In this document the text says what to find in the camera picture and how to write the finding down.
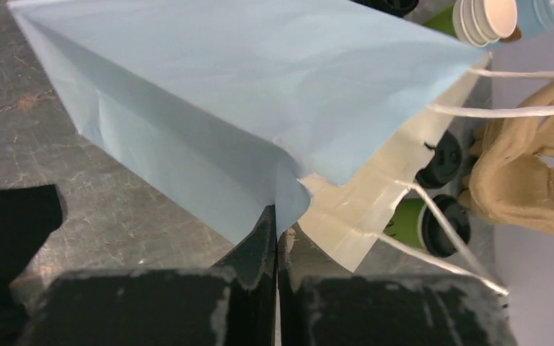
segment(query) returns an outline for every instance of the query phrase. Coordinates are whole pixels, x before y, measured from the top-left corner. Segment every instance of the gray floor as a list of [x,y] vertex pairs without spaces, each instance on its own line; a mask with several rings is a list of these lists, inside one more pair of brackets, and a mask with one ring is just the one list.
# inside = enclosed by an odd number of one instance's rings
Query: gray floor
[[[412,16],[427,18],[446,1],[427,1]],[[80,138],[6,7],[0,1],[0,189],[56,183],[68,215],[15,283],[29,302],[65,270],[117,267],[208,267],[231,248],[97,147]],[[484,83],[470,104],[488,104]],[[452,129],[467,141],[471,123]],[[454,192],[457,187],[449,187]],[[472,218],[471,248],[493,265],[493,233]],[[458,257],[453,262],[463,264]],[[376,244],[358,272],[441,272]]]

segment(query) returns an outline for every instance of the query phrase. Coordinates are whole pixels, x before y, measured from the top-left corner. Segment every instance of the green container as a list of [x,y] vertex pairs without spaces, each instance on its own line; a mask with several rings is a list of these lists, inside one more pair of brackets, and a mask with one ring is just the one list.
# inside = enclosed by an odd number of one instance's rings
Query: green container
[[[455,198],[448,195],[438,195],[433,200],[464,243],[468,244],[470,224],[466,210],[457,203]],[[400,202],[384,232],[401,243],[425,250],[436,257],[449,257],[457,252],[421,198]]]
[[437,15],[430,18],[427,22],[423,23],[423,26],[457,38],[455,28],[453,26],[454,6],[455,4],[448,6],[444,10],[440,11]]

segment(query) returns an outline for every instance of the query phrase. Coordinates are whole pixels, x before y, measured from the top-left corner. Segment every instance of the black lid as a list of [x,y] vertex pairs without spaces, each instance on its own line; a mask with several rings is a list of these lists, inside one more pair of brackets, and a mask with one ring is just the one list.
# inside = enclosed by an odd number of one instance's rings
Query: black lid
[[[438,195],[433,198],[436,205],[443,212],[449,223],[460,235],[464,243],[470,242],[470,223],[466,210],[458,204],[457,200],[448,195]],[[449,257],[457,250],[449,237],[436,220],[429,209],[423,214],[421,223],[421,236],[430,254],[437,257]]]
[[396,17],[404,17],[419,4],[419,0],[351,0]]
[[447,131],[434,149],[434,157],[415,179],[426,189],[438,189],[452,181],[462,165],[462,149],[457,139]]

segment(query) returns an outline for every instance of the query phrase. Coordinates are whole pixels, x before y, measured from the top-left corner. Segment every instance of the light blue paper bag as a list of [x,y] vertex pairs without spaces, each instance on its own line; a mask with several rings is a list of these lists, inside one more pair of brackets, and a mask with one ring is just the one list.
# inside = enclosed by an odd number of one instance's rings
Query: light blue paper bag
[[78,131],[234,243],[345,184],[483,51],[347,0],[19,0]]

